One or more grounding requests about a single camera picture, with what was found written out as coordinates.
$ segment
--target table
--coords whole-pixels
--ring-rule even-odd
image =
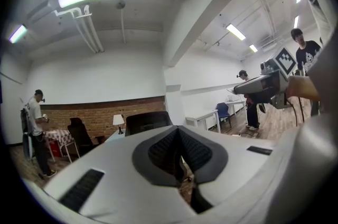
[[[232,108],[233,108],[233,113],[236,115],[236,111],[235,111],[235,109],[234,109],[234,106],[235,106],[236,104],[242,104],[243,107],[244,107],[244,110],[246,111],[246,110],[247,110],[246,107],[245,107],[246,102],[247,102],[246,99],[242,100],[242,99],[240,98],[240,99],[235,100],[235,101],[227,101],[226,104],[227,104],[228,106],[232,106]],[[247,123],[248,123],[248,115],[247,115],[247,112],[245,112],[245,119],[246,119],[246,121],[247,121]]]
[[[214,114],[216,114],[217,131],[218,131],[218,133],[221,133],[220,120],[219,120],[219,117],[218,117],[217,109],[209,110],[209,111],[201,111],[201,112],[198,112],[196,114],[187,116],[185,119],[187,121],[193,122],[195,127],[198,127],[198,123],[197,123],[198,121],[204,120],[205,130],[208,130],[207,127],[206,127],[205,119],[212,117]]]
[[[52,153],[51,145],[49,144],[49,140],[58,142],[58,146],[59,146],[60,153],[61,153],[62,157],[63,157],[63,154],[62,154],[61,148],[62,148],[62,146],[65,147],[65,150],[67,152],[70,163],[72,163],[72,160],[70,159],[69,152],[68,152],[68,149],[67,149],[68,145],[70,145],[70,144],[75,145],[76,152],[78,153],[78,156],[80,158],[79,151],[78,151],[78,148],[76,146],[76,142],[75,142],[74,138],[70,135],[68,130],[56,129],[56,130],[47,131],[47,132],[44,132],[44,138],[47,142],[49,151],[51,152],[51,155],[52,155],[54,162],[55,162],[55,158],[54,158],[54,155]]]
[[[123,132],[123,134],[118,134],[119,133],[119,130],[116,130],[110,137],[108,137],[106,140],[105,140],[105,142],[111,142],[111,141],[113,141],[113,140],[115,140],[115,139],[119,139],[119,138],[122,138],[122,137],[125,137],[125,135],[126,135],[126,129],[124,128],[124,129],[122,129],[122,132]]]

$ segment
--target black chair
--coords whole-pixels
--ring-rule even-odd
[[[135,135],[150,129],[173,125],[166,111],[155,111],[132,115],[126,119],[126,136]]]
[[[226,118],[229,118],[229,124],[231,127],[231,119],[230,119],[230,114],[228,113],[228,109],[229,106],[226,103],[218,103],[216,106],[217,109],[217,113],[218,113],[218,118],[220,120],[220,126],[222,128],[221,125],[221,119],[224,118],[224,121],[226,120]]]
[[[93,145],[93,142],[87,133],[86,127],[80,118],[70,118],[68,131],[74,138],[80,155],[88,153],[97,146]],[[95,138],[98,140],[98,143],[101,144],[104,136],[96,136]]]

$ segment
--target blue chair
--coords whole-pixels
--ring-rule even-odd
[[[229,124],[231,127],[231,120],[230,120],[230,114],[228,113],[229,106],[226,103],[218,103],[216,106],[217,113],[218,113],[218,118],[220,120],[220,126],[221,125],[221,119],[222,118],[229,118]]]

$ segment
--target white desk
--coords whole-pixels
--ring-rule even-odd
[[[232,108],[233,108],[233,113],[236,114],[236,111],[235,111],[235,109],[234,109],[234,106],[235,106],[236,104],[242,104],[243,107],[244,107],[244,110],[246,111],[246,107],[245,107],[246,101],[247,101],[246,99],[244,99],[244,100],[238,99],[238,100],[235,100],[235,101],[227,101],[226,104],[227,104],[228,106],[232,106]],[[245,112],[245,119],[247,120],[247,123],[248,123],[248,115],[247,115],[247,112]]]
[[[119,139],[119,138],[122,138],[122,137],[125,137],[126,135],[126,129],[122,129],[122,132],[123,134],[118,134],[119,133],[119,130],[116,130],[110,137],[108,137],[105,142],[111,142],[115,139]]]
[[[209,111],[202,111],[202,112],[198,112],[196,114],[191,114],[189,116],[186,116],[185,119],[187,121],[193,122],[195,127],[198,127],[198,123],[197,123],[198,121],[204,120],[205,130],[208,130],[208,128],[206,127],[205,119],[212,117],[214,114],[216,114],[217,131],[218,131],[218,133],[221,133],[220,120],[219,120],[219,117],[218,117],[217,109],[209,110]]]

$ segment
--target black t-shirt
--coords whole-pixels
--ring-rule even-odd
[[[305,74],[311,66],[317,61],[317,56],[321,47],[315,41],[306,41],[305,49],[298,49],[296,52],[296,60],[298,69],[304,70]]]

